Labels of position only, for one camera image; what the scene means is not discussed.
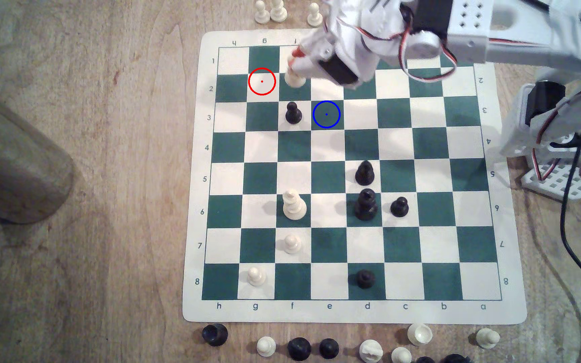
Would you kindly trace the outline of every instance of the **chess mat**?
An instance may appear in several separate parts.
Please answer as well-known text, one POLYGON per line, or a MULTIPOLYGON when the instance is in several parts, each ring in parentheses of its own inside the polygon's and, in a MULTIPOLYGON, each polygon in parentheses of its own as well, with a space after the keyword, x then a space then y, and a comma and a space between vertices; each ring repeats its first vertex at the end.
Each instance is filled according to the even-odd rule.
MULTIPOLYGON (((501 119, 493 66, 461 64, 451 78, 425 84, 381 62, 375 78, 356 90, 323 79, 288 87, 286 59, 310 31, 203 37, 183 316, 523 322, 509 175, 496 150, 501 119), (285 120, 290 101, 303 114, 296 125, 285 120), (314 120, 339 121, 321 128, 314 120), (354 179, 363 160, 375 170, 366 187, 354 179), (367 187, 379 210, 361 221, 353 204, 367 187), (282 211, 281 194, 290 188, 308 207, 296 221, 282 211), (403 218, 389 211, 399 196, 409 202, 403 218), (302 241, 297 254, 282 249, 290 234, 302 241), (253 266, 267 275, 262 286, 247 282, 253 266), (360 269, 375 273, 371 288, 356 285, 360 269)), ((438 57, 408 66, 415 75, 433 76, 452 64, 438 57)))

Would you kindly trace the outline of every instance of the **wire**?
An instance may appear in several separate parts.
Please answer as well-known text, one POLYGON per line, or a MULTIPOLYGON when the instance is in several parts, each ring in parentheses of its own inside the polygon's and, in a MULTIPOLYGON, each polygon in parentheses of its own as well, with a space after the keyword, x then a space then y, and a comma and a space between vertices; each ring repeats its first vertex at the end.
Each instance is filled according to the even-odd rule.
POLYGON ((569 256, 575 261, 577 266, 581 270, 581 261, 571 249, 569 242, 566 240, 566 207, 568 206, 569 202, 569 190, 571 188, 571 184, 573 183, 573 175, 575 174, 575 169, 577 169, 577 162, 580 159, 581 153, 581 145, 577 147, 575 151, 575 156, 573 157, 573 164, 571 165, 571 171, 569 171, 569 177, 566 180, 566 186, 564 187, 564 197, 561 199, 561 214, 560 214, 560 236, 561 236, 561 243, 564 244, 564 248, 566 252, 568 252, 569 256))

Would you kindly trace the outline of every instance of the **black pawn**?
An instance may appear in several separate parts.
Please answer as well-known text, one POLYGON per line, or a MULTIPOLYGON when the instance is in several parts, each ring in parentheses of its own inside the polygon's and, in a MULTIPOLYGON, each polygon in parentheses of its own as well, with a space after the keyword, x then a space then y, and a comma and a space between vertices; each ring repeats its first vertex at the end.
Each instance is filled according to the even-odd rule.
POLYGON ((367 160, 362 161, 356 170, 356 182, 361 186, 368 186, 374 180, 373 166, 367 160))
POLYGON ((409 206, 408 206, 408 199, 404 196, 399 196, 393 203, 391 203, 391 214, 394 216, 401 218, 408 215, 409 206))
POLYGON ((376 283, 376 276, 369 270, 360 270, 356 274, 356 283, 360 289, 368 289, 376 283))
POLYGON ((206 343, 213 347, 218 347, 228 340, 228 329, 225 329, 223 324, 210 324, 203 328, 201 336, 206 343))
POLYGON ((319 355, 324 359, 334 359, 340 352, 340 345, 331 338, 326 338, 319 343, 319 355))
POLYGON ((286 105, 286 121, 295 125, 302 120, 302 112, 297 108, 297 103, 289 102, 286 105))
POLYGON ((362 189, 358 200, 353 205, 353 214, 360 220, 372 220, 378 212, 376 193, 369 188, 362 189))
POLYGON ((308 359, 311 355, 311 343, 302 337, 294 338, 288 342, 288 355, 298 362, 308 359))

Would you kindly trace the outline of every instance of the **wooden surface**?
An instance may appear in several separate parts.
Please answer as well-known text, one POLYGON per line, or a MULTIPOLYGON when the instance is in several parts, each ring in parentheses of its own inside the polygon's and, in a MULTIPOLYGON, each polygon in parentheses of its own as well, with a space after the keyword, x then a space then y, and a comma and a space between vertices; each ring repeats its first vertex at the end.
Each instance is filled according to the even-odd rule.
MULTIPOLYGON (((287 3, 306 27, 308 1, 287 3)), ((368 338, 389 352, 406 325, 226 324, 220 348, 181 314, 196 68, 211 30, 257 29, 250 1, 0 1, 0 97, 73 157, 71 195, 31 226, 0 223, 0 362, 282 362, 256 355, 270 335, 332 337, 355 362, 368 338)), ((499 66, 502 114, 531 70, 499 66)), ((432 326, 415 357, 476 362, 581 362, 581 272, 559 236, 560 205, 525 193, 511 161, 528 319, 494 327, 502 342, 469 343, 477 326, 432 326)), ((581 257, 581 201, 568 238, 581 257)), ((324 362, 313 355, 310 362, 324 362)), ((383 362, 389 362, 389 356, 383 362)))

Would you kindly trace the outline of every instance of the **white chess piece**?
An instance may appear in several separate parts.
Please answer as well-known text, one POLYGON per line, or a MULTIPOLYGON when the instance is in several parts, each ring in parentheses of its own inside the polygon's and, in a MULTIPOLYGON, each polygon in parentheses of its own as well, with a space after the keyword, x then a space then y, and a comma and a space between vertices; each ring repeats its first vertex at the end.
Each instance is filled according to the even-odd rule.
POLYGON ((373 339, 367 339, 360 344, 360 359, 367 363, 376 363, 382 358, 382 347, 373 339))
POLYGON ((266 282, 266 272, 259 268, 250 268, 248 270, 248 283, 253 286, 261 286, 266 282))
POLYGON ((282 210, 288 219, 298 220, 306 215, 306 202, 295 189, 289 189, 281 195, 284 201, 282 210))
POLYGON ((483 349, 489 350, 494 348, 500 339, 501 336, 499 336, 499 333, 488 327, 479 329, 476 332, 476 343, 483 349))
POLYGON ((288 235, 284 238, 284 251, 294 254, 302 249, 302 240, 296 235, 288 235))
POLYGON ((270 336, 263 336, 257 341, 257 353, 262 357, 270 357, 275 353, 276 348, 275 340, 270 336))
POLYGON ((288 12, 284 7, 284 2, 282 0, 272 0, 272 9, 270 10, 270 19, 281 23, 286 20, 288 12))
POLYGON ((311 27, 318 27, 322 23, 322 14, 319 13, 319 5, 311 3, 309 5, 309 16, 306 21, 311 27))
POLYGON ((257 0, 254 3, 254 7, 257 9, 257 12, 254 13, 254 20, 260 24, 268 23, 270 21, 270 13, 266 10, 266 4, 262 0, 257 0))

